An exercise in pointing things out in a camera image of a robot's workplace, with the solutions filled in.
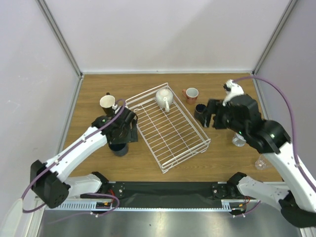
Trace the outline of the dark blue enamel mug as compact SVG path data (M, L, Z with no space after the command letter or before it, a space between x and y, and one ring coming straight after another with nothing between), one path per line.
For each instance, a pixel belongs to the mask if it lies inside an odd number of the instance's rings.
M109 148L112 151L112 153L117 157L122 157L126 155L129 151L129 146L127 143L109 144Z

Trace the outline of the black mug white interior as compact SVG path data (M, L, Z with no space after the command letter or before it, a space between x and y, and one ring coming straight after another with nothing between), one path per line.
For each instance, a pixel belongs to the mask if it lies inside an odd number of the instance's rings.
M116 100L115 97L112 96L109 92L103 96L100 101L99 105L102 107L103 111L105 112L106 116L111 117L115 113L113 106L115 105Z

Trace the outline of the white speckled mug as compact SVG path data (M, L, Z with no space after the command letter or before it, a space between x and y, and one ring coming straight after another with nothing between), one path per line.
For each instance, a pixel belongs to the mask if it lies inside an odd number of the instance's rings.
M156 92L156 103L162 109L165 109L167 113L170 111L171 104L173 103L173 93L167 88L159 89Z

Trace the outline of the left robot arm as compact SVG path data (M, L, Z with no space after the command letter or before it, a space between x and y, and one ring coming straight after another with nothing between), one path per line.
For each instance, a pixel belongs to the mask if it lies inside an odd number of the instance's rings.
M128 108L117 109L112 117L98 117L87 131L64 151L30 167L32 191L49 207L56 208L73 196L103 198L109 181L99 172L70 177L72 171L93 152L106 144L121 147L138 141L137 115Z

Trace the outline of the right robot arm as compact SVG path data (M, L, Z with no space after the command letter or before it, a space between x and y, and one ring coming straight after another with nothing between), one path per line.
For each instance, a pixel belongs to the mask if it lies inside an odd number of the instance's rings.
M294 141L282 125L263 119L258 103L249 95L238 95L228 102L209 99L203 112L206 125L215 129L230 129L262 154L278 171L288 188L267 185L238 172L229 180L228 195L250 196L279 210L282 216L298 228L315 227L316 193L302 175L305 170L294 157Z

